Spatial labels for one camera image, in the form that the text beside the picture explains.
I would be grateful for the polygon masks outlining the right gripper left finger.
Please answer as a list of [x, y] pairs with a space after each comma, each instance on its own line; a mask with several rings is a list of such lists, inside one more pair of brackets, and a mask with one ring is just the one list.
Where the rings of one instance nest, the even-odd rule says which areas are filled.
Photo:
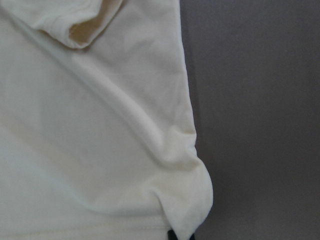
[[176, 233], [174, 232], [173, 229], [170, 229], [170, 230], [167, 232], [167, 239], [168, 239], [168, 240], [177, 240]]

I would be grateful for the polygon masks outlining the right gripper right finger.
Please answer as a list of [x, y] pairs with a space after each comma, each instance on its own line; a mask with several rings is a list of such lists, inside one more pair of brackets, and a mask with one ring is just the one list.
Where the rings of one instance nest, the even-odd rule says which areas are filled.
[[189, 238], [189, 240], [196, 240], [196, 237], [194, 234], [191, 235], [191, 237]]

